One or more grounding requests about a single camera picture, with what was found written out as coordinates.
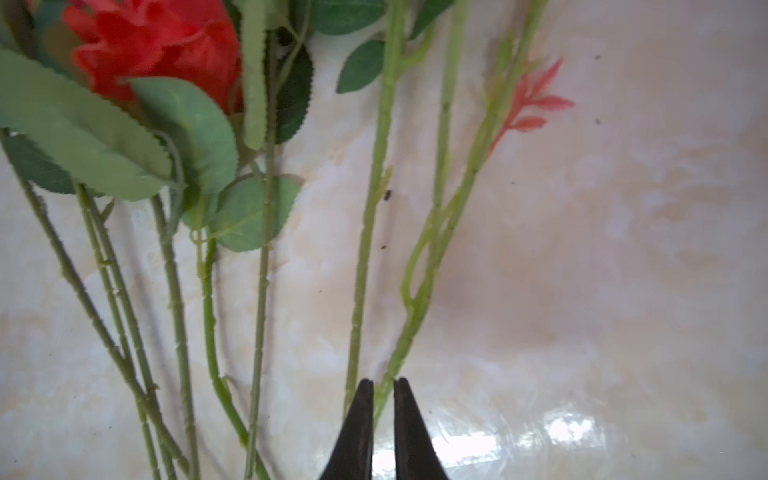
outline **black pliers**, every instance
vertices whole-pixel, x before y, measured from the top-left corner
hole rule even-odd
[[[370,480],[372,457],[373,382],[364,379],[319,480]],[[395,465],[397,480],[449,480],[406,379],[395,381]]]

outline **flower stem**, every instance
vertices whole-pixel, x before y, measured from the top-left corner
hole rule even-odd
[[[435,24],[433,23],[427,27],[424,32],[424,38],[419,46],[409,55],[402,58],[400,63],[400,74],[404,74],[409,68],[415,67],[424,61],[429,53],[429,48],[432,47],[432,40],[435,38]]]
[[[197,262],[200,268],[200,282],[203,288],[205,351],[208,357],[208,373],[210,374],[210,381],[214,384],[216,396],[224,408],[224,412],[235,428],[240,443],[245,446],[248,443],[248,431],[245,429],[245,424],[240,419],[235,405],[232,403],[232,395],[229,389],[221,379],[221,374],[219,374],[219,362],[216,357],[216,317],[214,315],[213,285],[211,284],[211,274],[214,269],[214,262],[216,261],[216,240],[213,238],[209,239],[207,245],[208,251],[205,261],[203,262],[203,259],[199,258]]]
[[[74,268],[72,260],[67,254],[67,251],[64,249],[64,245],[61,243],[58,235],[56,234],[56,229],[54,228],[53,223],[51,223],[51,219],[48,218],[45,204],[43,203],[42,199],[39,198],[32,190],[32,185],[26,179],[24,179],[15,168],[13,168],[13,171],[16,174],[19,185],[24,191],[24,195],[29,202],[29,206],[32,209],[32,212],[35,214],[35,217],[37,217],[40,226],[45,232],[45,236],[48,238],[48,242],[51,244],[51,247],[56,254],[58,262],[61,265],[61,275],[65,278],[65,280],[67,280],[77,295],[80,304],[83,306],[86,315],[91,321],[91,325],[96,330],[99,340],[107,349],[107,354],[118,368],[118,371],[123,377],[123,380],[128,385],[131,393],[133,393],[136,402],[147,413],[147,417],[150,419],[155,429],[157,430],[157,436],[160,438],[160,441],[168,447],[170,453],[178,461],[179,468],[181,468],[181,470],[185,473],[189,472],[190,466],[188,460],[186,457],[184,457],[184,454],[179,448],[179,445],[176,443],[174,437],[163,423],[162,417],[160,416],[158,410],[154,408],[147,400],[147,393],[141,388],[134,376],[131,375],[131,368],[128,366],[126,359],[123,358],[123,356],[120,354],[120,349],[117,345],[115,345],[111,335],[109,334],[109,331],[107,330],[107,327],[104,325],[104,321],[98,315],[96,307],[93,304],[93,300],[91,300],[88,292],[85,290],[85,285],[78,275],[78,271]]]
[[[200,458],[197,453],[197,432],[194,424],[194,405],[192,402],[192,380],[190,378],[190,360],[187,352],[187,328],[184,325],[184,302],[181,299],[179,274],[176,269],[173,238],[167,230],[167,221],[163,212],[163,202],[160,195],[151,198],[157,235],[160,237],[160,247],[165,262],[165,276],[168,281],[168,296],[170,311],[174,318],[174,334],[176,336],[176,356],[179,362],[179,378],[181,381],[181,408],[184,414],[184,430],[187,433],[187,444],[190,449],[190,480],[200,478]]]
[[[270,241],[272,240],[274,203],[275,203],[275,142],[277,127],[277,35],[269,33],[267,51],[267,133],[264,185],[264,242],[261,247],[259,263],[259,304],[256,318],[256,348],[253,351],[253,381],[250,387],[250,414],[248,416],[248,444],[244,480],[253,478],[254,464],[258,469],[256,438],[259,422],[259,401],[261,396],[261,368],[264,356],[264,326],[266,324],[266,290],[270,285],[266,275],[269,272]]]
[[[123,350],[123,357],[128,365],[132,377],[136,378],[136,369],[134,368],[134,361],[131,358],[131,349],[128,346],[128,338],[125,335],[125,326],[118,309],[118,301],[115,298],[114,289],[112,288],[112,281],[109,278],[109,272],[107,267],[107,261],[104,259],[104,254],[101,252],[98,238],[96,237],[96,230],[94,229],[94,220],[91,218],[91,212],[88,209],[88,201],[86,198],[88,194],[85,192],[85,188],[77,181],[72,182],[74,192],[78,197],[80,204],[80,211],[83,215],[83,223],[85,224],[85,231],[88,233],[88,239],[91,241],[91,249],[94,253],[94,259],[98,265],[98,272],[101,276],[101,284],[104,286],[104,294],[107,296],[107,303],[109,304],[109,310],[114,320],[114,328],[118,331],[118,339]],[[138,402],[136,404],[139,415],[139,422],[141,423],[141,434],[144,437],[144,444],[147,446],[147,456],[149,457],[149,466],[152,471],[152,478],[154,480],[160,480],[160,469],[157,467],[157,454],[154,451],[154,442],[152,440],[152,432],[149,429],[147,423],[147,414],[141,409]]]
[[[117,290],[117,296],[120,299],[120,303],[123,307],[125,320],[128,324],[128,332],[131,334],[131,341],[134,344],[136,358],[139,363],[139,370],[141,371],[141,379],[144,382],[144,388],[147,391],[147,399],[151,402],[154,408],[157,409],[157,412],[161,414],[160,403],[157,401],[157,393],[155,393],[157,386],[152,379],[152,372],[150,370],[149,360],[147,359],[147,352],[144,348],[144,341],[141,339],[139,323],[136,318],[136,313],[134,312],[133,304],[131,303],[131,298],[128,296],[125,279],[123,278],[123,273],[120,270],[120,264],[118,263],[118,256],[114,252],[112,241],[109,237],[109,233],[107,232],[107,227],[104,224],[104,215],[98,209],[94,198],[88,194],[85,189],[81,188],[81,190],[83,190],[81,202],[84,204],[84,208],[88,210],[90,218],[93,222],[92,225],[95,227],[95,231],[98,233],[98,238],[101,241],[101,246],[104,251],[104,265],[110,267],[112,276],[114,278],[114,285]],[[131,357],[130,353],[124,353],[124,355],[126,355],[127,359],[130,359]],[[160,447],[166,476],[171,480],[175,479],[176,472],[174,470],[173,459],[167,448],[165,448],[163,445],[160,445]]]
[[[458,4],[460,1],[461,0],[458,0],[456,2],[454,8],[459,7]],[[443,257],[445,256],[445,252],[448,249],[448,245],[450,244],[453,233],[455,232],[456,225],[458,224],[462,212],[464,211],[464,207],[467,204],[467,199],[469,198],[469,194],[472,191],[472,186],[475,183],[475,179],[477,178],[477,174],[480,171],[480,167],[482,167],[486,158],[488,157],[488,152],[490,151],[493,137],[503,123],[505,109],[508,108],[511,102],[512,95],[515,92],[515,86],[517,85],[518,80],[522,74],[525,72],[525,59],[528,56],[528,49],[530,48],[533,34],[538,27],[538,23],[541,20],[541,14],[543,13],[546,5],[547,0],[533,0],[528,8],[528,15],[525,21],[525,30],[523,31],[523,36],[518,46],[518,50],[516,51],[514,60],[512,61],[510,72],[508,73],[506,80],[499,82],[496,91],[492,92],[492,99],[488,104],[488,112],[486,113],[486,116],[480,125],[480,128],[478,129],[478,133],[475,136],[475,140],[473,141],[472,147],[469,151],[467,169],[464,173],[464,177],[462,178],[462,182],[459,185],[458,190],[454,194],[453,198],[449,202],[448,206],[440,213],[441,225],[442,222],[447,222],[445,229],[441,231],[440,229],[442,227],[435,228],[432,226],[432,231],[430,231],[428,222],[422,231],[422,237],[428,234],[431,240],[430,261],[426,273],[427,276],[430,275],[430,269],[437,269],[439,267]],[[434,235],[436,233],[439,235],[439,239],[435,243]],[[417,244],[416,249],[423,250],[424,246],[422,241],[423,240],[419,240],[419,244]],[[400,337],[398,338],[395,351],[389,358],[386,373],[384,374],[382,382],[379,385],[379,388],[376,390],[376,396],[374,398],[374,422],[378,422],[383,413],[386,401],[389,398],[390,392],[392,391],[392,381],[399,374],[400,369],[402,368],[402,364],[405,362],[406,357],[411,349],[413,340],[416,334],[419,332],[419,328],[421,327],[422,322],[426,317],[427,311],[429,310],[431,294],[432,285],[425,280],[419,287],[416,298],[412,301],[413,307],[408,311],[406,324],[403,327],[403,331],[400,334]]]
[[[368,284],[368,262],[371,257],[373,224],[376,222],[376,206],[381,200],[380,185],[384,160],[386,159],[389,130],[392,126],[392,106],[395,103],[395,86],[400,75],[402,48],[405,43],[407,0],[392,0],[389,3],[389,17],[384,47],[382,90],[379,95],[379,120],[376,128],[376,142],[373,146],[373,163],[368,183],[366,209],[362,214],[362,233],[357,256],[355,276],[355,306],[352,312],[352,331],[349,334],[349,359],[346,367],[344,413],[346,414],[357,388],[357,371],[360,360],[360,339],[362,317],[365,312],[366,287]]]
[[[417,250],[422,250],[424,248],[424,239],[425,237],[428,238],[429,259],[427,261],[422,286],[419,288],[419,293],[410,306],[406,305],[406,308],[409,311],[409,316],[414,319],[419,319],[419,321],[406,322],[403,334],[398,339],[395,353],[405,353],[405,355],[395,358],[395,362],[390,361],[381,384],[376,390],[374,398],[374,412],[378,413],[378,415],[375,414],[376,419],[381,415],[386,400],[389,398],[392,382],[394,381],[395,376],[399,373],[400,367],[405,361],[405,357],[411,348],[413,339],[419,331],[421,319],[424,318],[426,311],[429,308],[437,269],[440,265],[440,229],[442,222],[434,220],[440,220],[442,215],[442,201],[445,193],[446,179],[445,171],[449,165],[451,109],[456,92],[458,65],[461,61],[462,44],[464,43],[468,4],[468,0],[456,0],[453,5],[453,25],[451,27],[451,38],[449,40],[445,70],[443,71],[442,79],[440,118],[437,135],[437,158],[435,159],[435,179],[432,188],[432,212],[429,214],[429,219],[427,220],[428,225],[425,227],[424,232],[422,232],[422,238],[419,239],[419,244],[416,246]],[[413,275],[414,266],[415,262],[409,261],[408,268],[406,269],[407,281],[404,282],[408,284],[408,289],[410,289],[410,281]]]

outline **light green leaf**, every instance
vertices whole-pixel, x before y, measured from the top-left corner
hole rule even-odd
[[[152,124],[173,139],[188,185],[218,194],[235,179],[235,134],[204,91],[179,78],[132,78],[130,83]]]
[[[288,221],[293,201],[301,185],[288,177],[277,178],[276,211],[273,235]],[[211,234],[228,250],[246,252],[264,245],[264,189],[254,176],[240,178],[221,194],[219,211],[210,222]]]
[[[304,123],[306,112],[310,107],[313,73],[312,58],[306,48],[302,47],[296,60],[293,61],[285,85],[277,95],[276,142],[278,144],[290,140]]]
[[[297,2],[297,8],[306,1]],[[385,13],[385,0],[314,0],[312,25],[326,35],[345,35],[371,25]]]
[[[264,38],[266,6],[263,0],[243,0],[243,97],[245,145],[259,150],[266,140],[266,79]]]
[[[368,40],[349,54],[339,76],[336,93],[344,94],[367,86],[384,68],[384,42]]]
[[[20,175],[56,194],[73,194],[72,179],[26,135],[11,132],[2,141],[8,160]]]
[[[219,206],[218,195],[205,195],[193,187],[184,189],[184,213],[181,221],[190,230],[199,230],[216,215]]]
[[[156,194],[170,158],[130,115],[35,61],[0,50],[0,110],[70,175],[122,200]]]
[[[453,0],[426,0],[413,23],[410,39],[415,40],[451,5]]]

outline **white marble countertop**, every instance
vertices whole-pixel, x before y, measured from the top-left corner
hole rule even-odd
[[[457,159],[511,9],[472,3]],[[402,326],[399,280],[429,211],[446,20],[397,92],[366,376],[379,376]],[[553,89],[577,107],[508,135],[488,162],[402,372],[453,480],[765,478],[767,25],[764,0],[551,2],[535,52],[565,58]],[[317,478],[340,426],[378,87],[339,96],[333,86],[373,31],[313,38],[310,116],[281,159],[306,184],[270,274],[260,447],[273,480]],[[0,478],[150,478],[133,399],[5,159],[0,182]],[[46,198],[106,314],[74,199]],[[119,205],[109,227],[182,438],[149,206]],[[204,477],[240,478],[244,450],[207,375],[194,248],[185,233],[176,241]],[[228,254],[215,285],[221,366],[243,413],[257,271],[258,253]],[[391,421],[388,410],[376,478],[394,478]]]

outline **red leaf sprig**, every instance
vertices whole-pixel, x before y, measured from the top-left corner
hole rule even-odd
[[[557,60],[554,65],[548,68],[536,79],[536,81],[533,82],[531,82],[530,74],[525,74],[520,77],[518,85],[515,88],[515,95],[512,97],[509,113],[504,120],[502,130],[498,132],[498,135],[496,135],[496,138],[491,144],[491,153],[507,131],[533,131],[544,127],[547,124],[547,121],[543,117],[534,115],[524,115],[520,117],[520,113],[525,108],[537,107],[544,111],[560,111],[576,106],[574,102],[567,98],[544,93],[544,90],[549,87],[554,77],[560,71],[561,65],[563,65],[562,58]]]

